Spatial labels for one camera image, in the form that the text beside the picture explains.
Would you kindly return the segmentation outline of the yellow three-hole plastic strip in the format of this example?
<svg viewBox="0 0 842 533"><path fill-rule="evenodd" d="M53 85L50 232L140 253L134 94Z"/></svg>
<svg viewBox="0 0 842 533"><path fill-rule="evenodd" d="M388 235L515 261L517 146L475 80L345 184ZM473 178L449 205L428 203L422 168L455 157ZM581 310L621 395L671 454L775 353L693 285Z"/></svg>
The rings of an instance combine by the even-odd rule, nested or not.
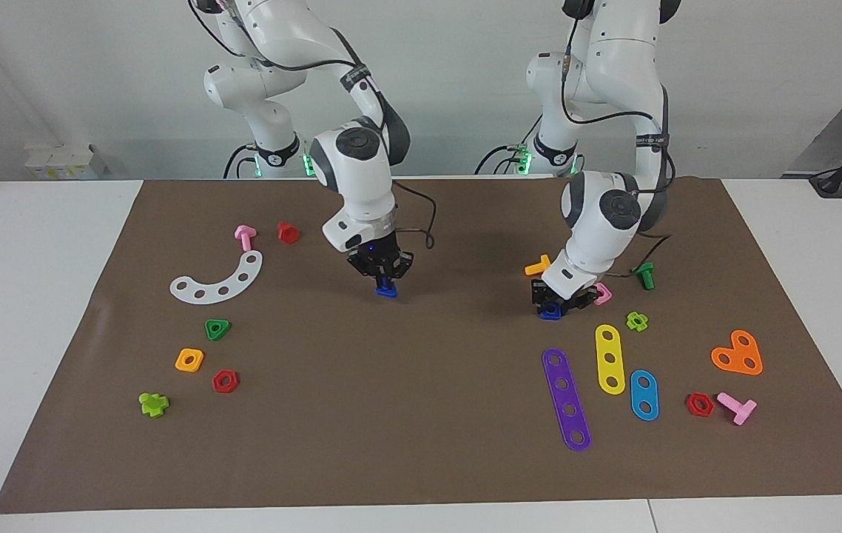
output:
<svg viewBox="0 0 842 533"><path fill-rule="evenodd" d="M625 391L623 348L619 331L610 324L596 327L596 371L598 384L608 395Z"/></svg>

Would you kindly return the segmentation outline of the purple four-hole plastic strip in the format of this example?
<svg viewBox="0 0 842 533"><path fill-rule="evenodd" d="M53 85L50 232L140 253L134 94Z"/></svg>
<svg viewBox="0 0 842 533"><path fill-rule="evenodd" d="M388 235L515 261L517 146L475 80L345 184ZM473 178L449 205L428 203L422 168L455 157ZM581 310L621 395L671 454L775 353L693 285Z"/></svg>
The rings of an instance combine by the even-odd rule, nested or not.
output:
<svg viewBox="0 0 842 533"><path fill-rule="evenodd" d="M591 435L567 355L560 349L546 349L542 365L564 444L574 452L586 451Z"/></svg>

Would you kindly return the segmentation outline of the blue two-hole plastic strip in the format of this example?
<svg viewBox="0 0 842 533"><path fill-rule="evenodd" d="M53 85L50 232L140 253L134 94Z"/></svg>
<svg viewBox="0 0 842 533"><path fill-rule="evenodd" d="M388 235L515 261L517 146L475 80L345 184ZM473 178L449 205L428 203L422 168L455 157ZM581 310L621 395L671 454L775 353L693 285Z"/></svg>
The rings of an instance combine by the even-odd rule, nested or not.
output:
<svg viewBox="0 0 842 533"><path fill-rule="evenodd" d="M651 372L636 369L630 375L630 409L645 422L657 420L660 415L660 389Z"/></svg>

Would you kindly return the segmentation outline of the brown table mat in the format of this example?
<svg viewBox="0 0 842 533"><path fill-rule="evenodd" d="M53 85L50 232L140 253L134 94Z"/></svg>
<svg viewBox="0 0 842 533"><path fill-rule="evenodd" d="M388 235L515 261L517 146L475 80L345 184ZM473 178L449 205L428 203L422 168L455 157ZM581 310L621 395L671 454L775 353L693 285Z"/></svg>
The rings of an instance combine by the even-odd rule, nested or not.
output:
<svg viewBox="0 0 842 533"><path fill-rule="evenodd" d="M324 241L340 199L315 182L141 186L0 513L842 494L842 390L720 182L672 186L654 290L611 280L612 301L560 321L536 317L523 270L567 238L561 181L412 188L440 204L437 245L401 237L417 259L384 299ZM257 230L255 282L212 306L175 299L175 278L232 275L239 225ZM231 321L220 341L210 318ZM621 336L620 395L598 382L601 324ZM762 374L712 364L736 329ZM184 348L203 351L197 372L174 367ZM586 451L561 438L546 349L570 362ZM229 394L212 390L222 369L240 378ZM655 421L631 412L636 369L658 382ZM169 398L164 416L141 414L142 392ZM691 415L691 392L714 414ZM757 408L736 426L719 392Z"/></svg>

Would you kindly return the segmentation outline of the white curved five-hole strip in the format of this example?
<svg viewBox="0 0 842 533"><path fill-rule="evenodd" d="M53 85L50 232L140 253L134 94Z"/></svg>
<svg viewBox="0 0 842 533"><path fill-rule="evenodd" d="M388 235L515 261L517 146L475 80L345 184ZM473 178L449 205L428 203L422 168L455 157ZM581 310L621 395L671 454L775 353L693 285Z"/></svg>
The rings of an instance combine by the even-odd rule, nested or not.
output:
<svg viewBox="0 0 842 533"><path fill-rule="evenodd" d="M205 284L189 276L175 278L169 285L170 294L191 306L212 306L234 299L245 292L259 276L264 255L258 250L244 252L235 271L222 281Z"/></svg>

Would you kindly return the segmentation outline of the orange angled three-hole plate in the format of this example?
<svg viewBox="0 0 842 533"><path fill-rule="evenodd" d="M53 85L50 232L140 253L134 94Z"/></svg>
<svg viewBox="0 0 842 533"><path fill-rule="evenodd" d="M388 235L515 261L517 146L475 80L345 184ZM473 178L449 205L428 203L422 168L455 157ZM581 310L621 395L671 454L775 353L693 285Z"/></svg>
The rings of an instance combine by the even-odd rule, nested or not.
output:
<svg viewBox="0 0 842 533"><path fill-rule="evenodd" d="M716 368L725 372L737 372L742 375L760 375L763 361L755 337L750 332L736 329L731 334L731 346L715 347L710 353L710 360Z"/></svg>

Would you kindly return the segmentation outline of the white box with yellow labels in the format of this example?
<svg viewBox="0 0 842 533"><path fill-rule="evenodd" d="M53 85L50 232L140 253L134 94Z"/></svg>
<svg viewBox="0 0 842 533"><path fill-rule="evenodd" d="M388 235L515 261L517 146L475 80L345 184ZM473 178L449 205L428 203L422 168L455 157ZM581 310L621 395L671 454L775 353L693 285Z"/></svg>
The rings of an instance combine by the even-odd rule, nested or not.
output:
<svg viewBox="0 0 842 533"><path fill-rule="evenodd" d="M24 166L32 178L39 180L100 180L111 173L90 144L32 148Z"/></svg>

